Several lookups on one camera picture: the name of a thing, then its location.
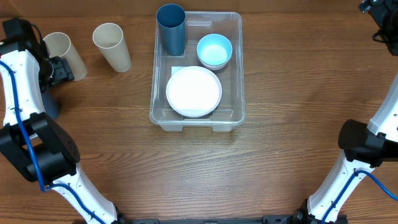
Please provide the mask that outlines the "cream plastic cup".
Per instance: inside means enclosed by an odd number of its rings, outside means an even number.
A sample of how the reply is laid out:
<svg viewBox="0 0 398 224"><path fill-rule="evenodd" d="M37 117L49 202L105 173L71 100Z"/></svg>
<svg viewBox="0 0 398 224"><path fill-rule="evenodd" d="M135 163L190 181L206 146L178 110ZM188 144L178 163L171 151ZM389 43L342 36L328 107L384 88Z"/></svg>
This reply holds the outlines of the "cream plastic cup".
<svg viewBox="0 0 398 224"><path fill-rule="evenodd" d="M72 44L68 35L63 32L53 32L44 37L50 57L65 58L72 70L75 81L84 79L88 73L87 67Z"/></svg>
<svg viewBox="0 0 398 224"><path fill-rule="evenodd" d="M114 23L98 26L92 36L110 66L118 73L124 73L132 67L131 57L122 28Z"/></svg>

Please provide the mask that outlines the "blue plastic cup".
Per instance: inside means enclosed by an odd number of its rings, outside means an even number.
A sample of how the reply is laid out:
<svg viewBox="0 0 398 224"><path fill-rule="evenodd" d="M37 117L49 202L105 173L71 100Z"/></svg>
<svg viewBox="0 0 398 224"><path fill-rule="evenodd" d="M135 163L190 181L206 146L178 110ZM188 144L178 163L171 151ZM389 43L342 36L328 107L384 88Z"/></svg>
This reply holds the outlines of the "blue plastic cup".
<svg viewBox="0 0 398 224"><path fill-rule="evenodd" d="M156 19L168 54L182 55L185 50L185 10L178 4L166 4L157 11Z"/></svg>
<svg viewBox="0 0 398 224"><path fill-rule="evenodd" d="M60 108L49 89L41 93L43 106L46 114L52 119L57 119L60 115Z"/></svg>

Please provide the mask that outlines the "white pink plastic plate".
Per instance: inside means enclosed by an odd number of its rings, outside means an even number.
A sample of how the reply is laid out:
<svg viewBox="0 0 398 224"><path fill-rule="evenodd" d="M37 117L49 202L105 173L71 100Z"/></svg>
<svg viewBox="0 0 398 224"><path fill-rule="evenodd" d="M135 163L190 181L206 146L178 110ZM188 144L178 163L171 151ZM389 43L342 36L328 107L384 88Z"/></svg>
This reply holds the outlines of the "white pink plastic plate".
<svg viewBox="0 0 398 224"><path fill-rule="evenodd" d="M198 118L216 109L223 88L211 70L189 66L181 68L170 77L165 92L174 111L182 116Z"/></svg>

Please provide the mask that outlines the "light blue plastic bowl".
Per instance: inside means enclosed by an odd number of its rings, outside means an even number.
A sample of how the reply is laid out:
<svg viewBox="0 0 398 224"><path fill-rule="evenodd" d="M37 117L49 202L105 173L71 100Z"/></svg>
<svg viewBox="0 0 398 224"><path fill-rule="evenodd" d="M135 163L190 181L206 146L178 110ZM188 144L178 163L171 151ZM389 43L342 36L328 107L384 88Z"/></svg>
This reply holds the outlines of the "light blue plastic bowl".
<svg viewBox="0 0 398 224"><path fill-rule="evenodd" d="M231 41L221 34L208 34L202 37L197 45L197 56L201 63L210 65L228 63L232 53Z"/></svg>

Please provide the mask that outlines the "clear plastic storage bin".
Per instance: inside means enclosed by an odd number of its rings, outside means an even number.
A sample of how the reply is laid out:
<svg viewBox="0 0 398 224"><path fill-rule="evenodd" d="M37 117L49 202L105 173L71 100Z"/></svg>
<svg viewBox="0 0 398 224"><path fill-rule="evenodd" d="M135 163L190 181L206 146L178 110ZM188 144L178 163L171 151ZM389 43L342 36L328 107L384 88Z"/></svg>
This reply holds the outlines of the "clear plastic storage bin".
<svg viewBox="0 0 398 224"><path fill-rule="evenodd" d="M209 126L214 132L230 132L241 125L246 116L242 18L237 12L187 11L185 14L186 44L183 55L170 56L162 45L160 32L155 33L149 118L165 131ZM165 91L171 77L171 67L199 66L197 43L212 33L227 37L233 45L228 64L215 72L223 94L219 105L211 113L199 118L188 118L174 111L167 101Z"/></svg>

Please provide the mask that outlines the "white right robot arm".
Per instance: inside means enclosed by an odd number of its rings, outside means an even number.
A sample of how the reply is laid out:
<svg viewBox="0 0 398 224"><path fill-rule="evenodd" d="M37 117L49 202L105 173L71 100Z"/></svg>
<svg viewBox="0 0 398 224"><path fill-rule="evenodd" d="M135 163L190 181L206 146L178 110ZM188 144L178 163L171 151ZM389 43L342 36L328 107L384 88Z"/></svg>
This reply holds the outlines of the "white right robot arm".
<svg viewBox="0 0 398 224"><path fill-rule="evenodd" d="M397 200L397 196L372 175L383 162L397 161L396 81L368 124L353 119L344 123L338 145L340 153L331 171L320 188L291 216L290 223L347 223L339 211L365 177Z"/></svg>

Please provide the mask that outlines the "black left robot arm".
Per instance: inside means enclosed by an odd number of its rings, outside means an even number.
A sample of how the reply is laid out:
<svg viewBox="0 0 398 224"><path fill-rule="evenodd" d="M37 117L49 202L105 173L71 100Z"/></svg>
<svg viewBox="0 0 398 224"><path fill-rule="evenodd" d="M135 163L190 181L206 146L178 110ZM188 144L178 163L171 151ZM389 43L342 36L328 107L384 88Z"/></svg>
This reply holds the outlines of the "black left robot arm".
<svg viewBox="0 0 398 224"><path fill-rule="evenodd" d="M83 172L77 145L56 122L60 110L50 88L87 73L69 37L62 34L51 42L35 24L18 17L2 26L1 153L41 191L59 193L87 223L125 223L125 216Z"/></svg>

